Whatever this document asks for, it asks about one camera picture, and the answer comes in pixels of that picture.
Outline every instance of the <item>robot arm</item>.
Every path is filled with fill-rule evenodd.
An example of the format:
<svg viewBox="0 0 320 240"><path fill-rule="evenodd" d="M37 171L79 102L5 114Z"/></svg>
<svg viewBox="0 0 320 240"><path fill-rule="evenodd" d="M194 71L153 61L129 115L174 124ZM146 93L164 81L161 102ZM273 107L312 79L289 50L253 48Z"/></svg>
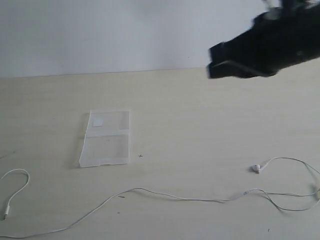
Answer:
<svg viewBox="0 0 320 240"><path fill-rule="evenodd" d="M270 77L320 57L320 4L282 0L274 8L267 3L269 11L257 16L251 29L210 48L209 78Z"/></svg>

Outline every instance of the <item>white cable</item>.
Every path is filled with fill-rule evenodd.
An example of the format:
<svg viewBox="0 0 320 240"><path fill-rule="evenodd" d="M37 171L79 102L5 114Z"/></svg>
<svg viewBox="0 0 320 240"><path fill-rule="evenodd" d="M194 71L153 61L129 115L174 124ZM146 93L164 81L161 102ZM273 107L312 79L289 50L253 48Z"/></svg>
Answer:
<svg viewBox="0 0 320 240"><path fill-rule="evenodd" d="M320 172L317 171L315 168L313 168L312 166L310 166L309 164L307 164L306 162L304 161L301 161L299 159L296 159L296 158L291 158L291 157L274 157L274 158L271 158L270 160L268 160L266 162L266 165L267 166L271 161L273 160L276 160L276 159L288 159L288 160L294 160L294 161L298 161L300 163L303 163L304 165L308 166L309 168L311 168L312 170L314 170L316 173L318 173L320 175ZM27 182L26 184L20 189L18 190L17 192L15 192L11 198L9 199L8 201L8 204L10 203L10 200L17 194L19 193L20 191L22 191L22 189L25 188L25 186L29 183L29 180L30 180L30 175L29 173L24 170L24 169L13 169L9 172L7 172L2 178L0 179L3 179L7 174L13 172L13 171L24 171L25 173L27 173L28 175L28 179L27 179ZM234 201L234 200L237 200L241 197L244 197L246 195L248 195L249 193L251 192L262 192L266 197L267 199L276 207L278 208L279 210L283 210L283 211L292 211L292 212L301 212L301 211L306 211L306 210L309 210L315 206L317 206L319 203L320 203L320 199L318 199L318 201L313 204L312 206L309 206L309 207L306 207L306 208L302 208L302 209L290 209L290 208L285 208L285 207L281 207L279 206L278 204L275 203L275 201L270 197L270 195L285 195L285 196L292 196L292 197L308 197L308 196L313 196L315 194L317 194L319 191L320 191L320 188L317 189L317 191L313 192L313 193L310 193L310 194L296 194L296 193L275 193L275 192L268 192L268 191L265 191L263 189L259 189L259 188L251 188L247 191L245 191L243 194L239 195L239 196L236 196L234 198L230 198L230 199L202 199L202 198L184 198L184 197L178 197L178 196L174 196L174 195L171 195L171 194L167 194L167 193L162 193L162 192L156 192L156 191L152 191L152 190L149 190L149 189L146 189L146 188L143 188L143 187L136 187L136 188L132 188L132 189L129 189L129 190L126 190L126 191L123 191L123 192L119 192L117 194L114 194L110 197L108 197L106 200L104 200L100 205L98 205L96 208L94 208L93 210L89 211L87 214L85 214L84 216L82 216L81 218L79 218L78 220L76 220L74 223L70 224L69 226L67 227L64 227L64 228L60 228L60 229L55 229L55 230L51 230L51 231L45 231L45 232L41 232L41 233L36 233L36 234L31 234L31 235L26 235L26 236L10 236L10 235L0 235L0 238L7 238L7 239L27 239L27 238L31 238L31 237L38 237L38 236L42 236L42 235L46 235L46 234L52 234L52 233L57 233L57 232L62 232L62 231L65 231L65 230L68 230L70 228L72 228L73 226L77 225L78 223L82 222L84 219L86 219L87 217L89 217L90 215L92 215L94 212L98 211L100 208L102 208L107 202L109 202L111 199L119 196L119 195L122 195L122 194L125 194L125 193L128 193L128 192L133 192L133 191L146 191L146 192L149 192L149 193L152 193L152 194L156 194L156 195L161 195L161 196L166 196L166 197L170 197L170 198L173 198L173 199L177 199L177 200L180 200L180 201L200 201L200 202L216 202L216 203L223 203L223 202L230 202L230 201Z"/></svg>
<svg viewBox="0 0 320 240"><path fill-rule="evenodd" d="M25 184L19 189L17 190L14 194L12 194L12 196L9 198L8 202L6 203L6 206L5 206L5 211L4 211L4 216L3 216L3 219L5 220L9 214L9 211L10 211L10 202L11 200L15 197L15 195L17 195L18 193L20 193L30 182L30 174L24 170L24 169L21 169L21 168L17 168L17 169L12 169L10 171L8 171L5 175L3 175L1 179L3 179L5 176L7 176L8 174L12 173L12 172L15 172L15 171L22 171L26 174L27 176L27 179L26 179L26 182Z"/></svg>

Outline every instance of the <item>white wall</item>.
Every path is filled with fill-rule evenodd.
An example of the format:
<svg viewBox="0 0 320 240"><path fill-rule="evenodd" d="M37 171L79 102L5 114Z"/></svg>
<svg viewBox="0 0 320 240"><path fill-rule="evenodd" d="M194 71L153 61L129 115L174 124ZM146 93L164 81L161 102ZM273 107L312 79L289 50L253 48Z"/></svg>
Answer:
<svg viewBox="0 0 320 240"><path fill-rule="evenodd" d="M1 0L0 78L203 67L260 0Z"/></svg>

